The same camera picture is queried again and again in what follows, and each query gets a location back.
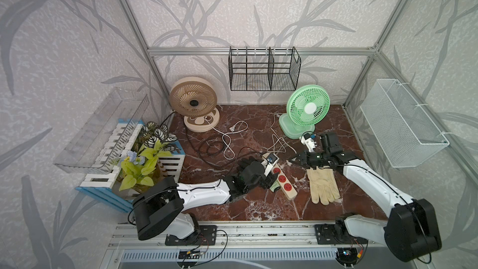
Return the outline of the black work glove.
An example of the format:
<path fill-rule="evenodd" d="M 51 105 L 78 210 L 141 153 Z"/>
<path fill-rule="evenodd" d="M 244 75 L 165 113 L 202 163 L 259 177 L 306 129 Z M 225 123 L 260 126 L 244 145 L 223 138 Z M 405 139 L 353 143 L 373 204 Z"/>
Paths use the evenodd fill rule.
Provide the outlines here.
<path fill-rule="evenodd" d="M 279 174 L 273 172 L 271 163 L 266 159 L 258 160 L 253 157 L 243 158 L 238 162 L 239 185 L 244 193 L 261 187 L 270 189 L 278 179 Z"/>

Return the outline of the beige red power strip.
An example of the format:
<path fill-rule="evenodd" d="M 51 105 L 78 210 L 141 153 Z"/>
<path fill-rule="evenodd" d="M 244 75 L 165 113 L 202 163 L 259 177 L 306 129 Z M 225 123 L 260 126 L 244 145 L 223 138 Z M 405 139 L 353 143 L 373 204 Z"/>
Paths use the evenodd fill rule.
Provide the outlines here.
<path fill-rule="evenodd" d="M 297 190 L 291 184 L 290 180 L 287 178 L 283 166 L 278 162 L 276 163 L 275 168 L 270 172 L 277 175 L 276 181 L 271 185 L 269 190 L 273 193 L 281 191 L 289 201 L 295 199 L 298 195 Z"/>

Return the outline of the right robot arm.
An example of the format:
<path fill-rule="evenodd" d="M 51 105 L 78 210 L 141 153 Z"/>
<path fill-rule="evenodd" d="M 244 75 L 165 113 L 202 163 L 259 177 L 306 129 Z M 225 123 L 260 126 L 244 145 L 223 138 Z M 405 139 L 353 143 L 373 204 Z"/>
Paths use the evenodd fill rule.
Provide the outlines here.
<path fill-rule="evenodd" d="M 338 240 L 360 237 L 385 245 L 398 260 L 409 262 L 441 250 L 436 212 L 426 199 L 414 199 L 379 176 L 353 151 L 343 149 L 335 133 L 300 137 L 306 150 L 289 161 L 307 172 L 311 200 L 328 205 L 340 198 L 339 173 L 361 188 L 385 213 L 386 220 L 358 214 L 343 215 L 335 223 Z"/>

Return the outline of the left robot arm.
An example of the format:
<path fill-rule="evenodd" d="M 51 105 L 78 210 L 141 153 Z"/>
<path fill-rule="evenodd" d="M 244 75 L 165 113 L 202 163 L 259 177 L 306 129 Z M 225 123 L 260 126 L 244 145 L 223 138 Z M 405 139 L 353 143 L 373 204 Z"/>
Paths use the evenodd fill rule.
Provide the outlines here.
<path fill-rule="evenodd" d="M 166 178 L 133 201 L 138 239 L 149 240 L 163 232 L 188 238 L 199 232 L 199 224 L 186 210 L 238 201 L 257 187 L 271 188 L 277 178 L 267 161 L 252 157 L 241 159 L 236 173 L 211 183 L 184 184 Z"/>

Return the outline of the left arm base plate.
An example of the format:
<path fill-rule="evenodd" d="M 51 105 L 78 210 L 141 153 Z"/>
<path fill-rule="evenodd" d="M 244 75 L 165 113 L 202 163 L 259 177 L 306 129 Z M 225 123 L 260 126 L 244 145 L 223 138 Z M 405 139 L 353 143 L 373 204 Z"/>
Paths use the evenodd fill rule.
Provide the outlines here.
<path fill-rule="evenodd" d="M 174 235 L 167 235 L 165 240 L 166 246 L 214 246 L 217 238 L 216 225 L 200 225 L 199 230 L 195 230 L 192 234 L 184 239 L 179 239 Z"/>

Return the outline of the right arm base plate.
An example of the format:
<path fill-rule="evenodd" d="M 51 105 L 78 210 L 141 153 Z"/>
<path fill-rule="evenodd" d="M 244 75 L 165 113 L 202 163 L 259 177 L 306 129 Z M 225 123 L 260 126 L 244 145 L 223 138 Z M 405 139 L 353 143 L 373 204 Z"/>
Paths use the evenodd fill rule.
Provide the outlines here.
<path fill-rule="evenodd" d="M 367 239 L 351 236 L 343 226 L 337 224 L 316 224 L 314 231 L 319 245 L 365 245 L 368 243 Z"/>

